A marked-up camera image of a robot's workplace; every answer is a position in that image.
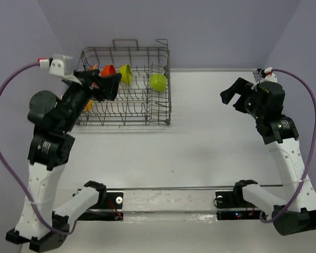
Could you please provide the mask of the red orange bowl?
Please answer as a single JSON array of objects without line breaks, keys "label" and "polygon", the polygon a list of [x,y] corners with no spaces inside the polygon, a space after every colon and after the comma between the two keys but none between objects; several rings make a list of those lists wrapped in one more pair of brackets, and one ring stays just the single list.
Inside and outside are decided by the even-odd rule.
[{"label": "red orange bowl", "polygon": [[113,65],[107,65],[101,70],[101,77],[116,74],[115,67]]}]

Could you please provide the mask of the lime green bowl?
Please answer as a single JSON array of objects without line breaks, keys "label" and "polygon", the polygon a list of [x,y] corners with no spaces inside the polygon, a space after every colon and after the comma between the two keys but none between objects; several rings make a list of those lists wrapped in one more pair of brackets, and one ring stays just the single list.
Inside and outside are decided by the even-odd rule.
[{"label": "lime green bowl", "polygon": [[122,75],[121,83],[131,85],[132,83],[131,66],[129,64],[122,65],[120,66],[118,72]]}]

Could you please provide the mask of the white bowl orange outside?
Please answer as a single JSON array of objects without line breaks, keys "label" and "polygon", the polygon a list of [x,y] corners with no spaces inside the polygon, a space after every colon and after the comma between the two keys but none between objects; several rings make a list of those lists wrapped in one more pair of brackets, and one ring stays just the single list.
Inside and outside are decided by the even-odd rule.
[{"label": "white bowl orange outside", "polygon": [[93,65],[89,68],[89,70],[100,70],[100,67],[98,65]]}]

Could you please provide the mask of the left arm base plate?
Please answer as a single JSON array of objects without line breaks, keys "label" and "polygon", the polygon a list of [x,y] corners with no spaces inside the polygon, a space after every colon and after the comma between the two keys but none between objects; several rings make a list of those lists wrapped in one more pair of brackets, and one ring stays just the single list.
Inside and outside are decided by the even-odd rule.
[{"label": "left arm base plate", "polygon": [[91,206],[78,221],[123,221],[124,191],[107,191],[106,199]]}]

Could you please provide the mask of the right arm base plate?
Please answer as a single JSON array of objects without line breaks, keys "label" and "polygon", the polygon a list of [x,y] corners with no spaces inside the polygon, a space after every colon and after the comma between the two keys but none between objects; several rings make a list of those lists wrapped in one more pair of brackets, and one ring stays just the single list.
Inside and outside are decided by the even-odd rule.
[{"label": "right arm base plate", "polygon": [[251,203],[238,201],[233,191],[217,191],[213,204],[218,221],[259,220],[260,209]]}]

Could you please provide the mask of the yellow bowl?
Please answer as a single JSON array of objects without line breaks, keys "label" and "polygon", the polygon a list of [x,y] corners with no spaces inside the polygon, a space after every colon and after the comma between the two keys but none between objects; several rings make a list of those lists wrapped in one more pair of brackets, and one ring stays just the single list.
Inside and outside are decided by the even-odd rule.
[{"label": "yellow bowl", "polygon": [[86,107],[84,108],[84,111],[90,112],[92,109],[92,106],[93,106],[93,100],[90,100],[88,104],[86,105]]}]

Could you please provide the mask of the white bowl green outside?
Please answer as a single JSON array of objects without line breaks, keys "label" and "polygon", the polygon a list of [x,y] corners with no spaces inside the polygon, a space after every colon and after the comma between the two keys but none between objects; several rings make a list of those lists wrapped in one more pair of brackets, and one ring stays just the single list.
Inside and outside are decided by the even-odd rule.
[{"label": "white bowl green outside", "polygon": [[150,86],[153,90],[164,92],[167,86],[167,78],[162,74],[153,74],[149,78]]}]

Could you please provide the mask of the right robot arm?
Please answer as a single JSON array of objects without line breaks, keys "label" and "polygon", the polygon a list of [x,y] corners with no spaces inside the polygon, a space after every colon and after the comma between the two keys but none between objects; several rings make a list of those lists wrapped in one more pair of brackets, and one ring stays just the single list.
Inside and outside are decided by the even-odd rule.
[{"label": "right robot arm", "polygon": [[316,230],[316,192],[300,152],[294,121],[282,113],[285,91],[276,81],[264,79],[256,85],[238,78],[221,92],[224,104],[238,94],[234,108],[255,119],[257,132],[272,155],[283,185],[285,199],[262,188],[254,180],[240,180],[223,200],[229,207],[253,205],[263,222],[273,223],[283,236]]}]

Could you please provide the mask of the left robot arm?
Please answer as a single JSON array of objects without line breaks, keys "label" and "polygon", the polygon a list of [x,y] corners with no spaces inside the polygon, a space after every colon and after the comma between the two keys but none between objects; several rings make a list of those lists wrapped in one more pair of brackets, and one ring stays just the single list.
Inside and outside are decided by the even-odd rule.
[{"label": "left robot arm", "polygon": [[87,182],[67,203],[54,207],[57,186],[74,144],[71,131],[91,100],[115,100],[121,74],[101,77],[96,70],[74,72],[61,98],[40,91],[29,101],[28,120],[34,124],[28,153],[28,195],[15,228],[6,234],[14,244],[29,243],[34,252],[59,248],[78,218],[90,207],[105,205],[106,186]]}]

